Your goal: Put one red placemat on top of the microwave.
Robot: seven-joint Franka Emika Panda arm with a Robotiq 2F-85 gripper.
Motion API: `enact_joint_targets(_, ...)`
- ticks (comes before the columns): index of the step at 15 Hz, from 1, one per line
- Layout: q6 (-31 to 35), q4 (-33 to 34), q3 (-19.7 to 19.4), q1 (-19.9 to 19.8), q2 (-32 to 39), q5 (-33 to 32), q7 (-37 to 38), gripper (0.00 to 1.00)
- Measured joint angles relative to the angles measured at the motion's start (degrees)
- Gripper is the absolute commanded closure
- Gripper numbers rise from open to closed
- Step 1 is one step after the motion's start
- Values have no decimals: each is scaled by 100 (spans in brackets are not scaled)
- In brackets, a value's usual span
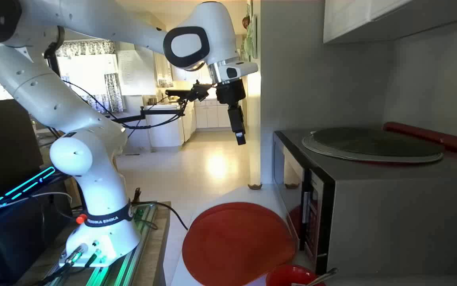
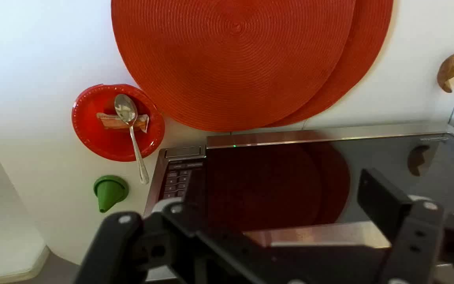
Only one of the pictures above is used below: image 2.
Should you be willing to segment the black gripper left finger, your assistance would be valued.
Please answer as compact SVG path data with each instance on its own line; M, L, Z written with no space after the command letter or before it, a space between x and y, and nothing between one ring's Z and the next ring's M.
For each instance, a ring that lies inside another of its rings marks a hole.
M74 284L145 284L155 269L169 269L181 284L207 284L207 256L196 232L203 212L188 202L166 204L142 218L109 215L99 226Z

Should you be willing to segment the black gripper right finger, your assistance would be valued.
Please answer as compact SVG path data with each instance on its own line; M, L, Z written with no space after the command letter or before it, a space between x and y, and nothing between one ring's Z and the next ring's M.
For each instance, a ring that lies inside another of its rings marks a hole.
M361 171L356 201L389 242L378 283L430 284L443 245L443 209L412 201L374 169Z

